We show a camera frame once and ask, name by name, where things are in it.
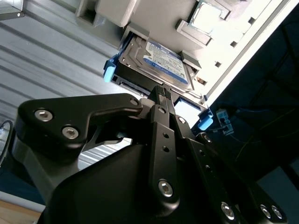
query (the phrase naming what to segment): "connector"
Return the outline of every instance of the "connector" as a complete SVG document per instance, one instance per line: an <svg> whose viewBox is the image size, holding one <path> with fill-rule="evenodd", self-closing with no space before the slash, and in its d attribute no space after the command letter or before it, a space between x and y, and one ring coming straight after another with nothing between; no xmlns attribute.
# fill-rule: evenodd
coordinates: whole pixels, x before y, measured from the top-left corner
<svg viewBox="0 0 299 224"><path fill-rule="evenodd" d="M233 126L228 118L228 112L225 109L219 109L216 111L217 119L220 126L223 127L222 132L224 135L230 135L234 133Z"/></svg>

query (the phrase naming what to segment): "metal panel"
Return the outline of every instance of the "metal panel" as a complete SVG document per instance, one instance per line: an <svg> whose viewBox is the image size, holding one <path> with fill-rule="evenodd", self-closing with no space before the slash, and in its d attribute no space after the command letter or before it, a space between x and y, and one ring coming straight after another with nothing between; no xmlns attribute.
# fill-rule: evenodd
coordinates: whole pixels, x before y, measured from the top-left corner
<svg viewBox="0 0 299 224"><path fill-rule="evenodd" d="M30 99L131 94L104 83L104 63L117 50L82 30L68 9L50 0L29 0L25 17L0 22L0 123L14 120L17 107ZM124 140L84 152L79 167L129 144Z"/></svg>
<svg viewBox="0 0 299 224"><path fill-rule="evenodd" d="M0 0L0 21L24 16L23 0Z"/></svg>
<svg viewBox="0 0 299 224"><path fill-rule="evenodd" d="M241 71L250 58L257 52L263 43L270 37L274 30L295 8L299 0L272 0L269 6L259 16L260 22L254 23L252 29L248 31L239 48L238 56L230 64L222 67L222 76L206 86L208 105L220 96L224 89Z"/></svg>

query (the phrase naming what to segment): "corrugated metal wall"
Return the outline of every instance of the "corrugated metal wall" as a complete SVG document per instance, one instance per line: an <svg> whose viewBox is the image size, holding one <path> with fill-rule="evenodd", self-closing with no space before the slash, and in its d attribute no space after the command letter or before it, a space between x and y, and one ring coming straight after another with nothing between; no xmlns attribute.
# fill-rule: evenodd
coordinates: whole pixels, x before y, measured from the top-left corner
<svg viewBox="0 0 299 224"><path fill-rule="evenodd" d="M28 0L25 17L0 22L0 123L30 99L128 92L104 83L104 63L117 50L77 25L77 3ZM85 152L80 167L127 144Z"/></svg>

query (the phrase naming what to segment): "hard drive label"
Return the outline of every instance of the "hard drive label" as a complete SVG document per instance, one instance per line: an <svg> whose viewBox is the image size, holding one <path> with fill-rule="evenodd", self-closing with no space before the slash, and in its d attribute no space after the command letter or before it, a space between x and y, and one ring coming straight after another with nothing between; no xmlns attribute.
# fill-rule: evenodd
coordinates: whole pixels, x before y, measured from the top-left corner
<svg viewBox="0 0 299 224"><path fill-rule="evenodd" d="M147 42L146 52L148 55L143 56L146 63L178 81L188 84L184 65L179 55L155 42Z"/></svg>

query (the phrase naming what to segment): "wooden surface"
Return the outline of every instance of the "wooden surface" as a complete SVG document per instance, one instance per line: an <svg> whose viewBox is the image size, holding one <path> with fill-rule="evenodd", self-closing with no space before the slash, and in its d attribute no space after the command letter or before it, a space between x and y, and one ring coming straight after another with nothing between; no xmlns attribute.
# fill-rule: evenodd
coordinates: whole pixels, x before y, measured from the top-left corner
<svg viewBox="0 0 299 224"><path fill-rule="evenodd" d="M0 201L0 224L33 224L40 215L38 212Z"/></svg>

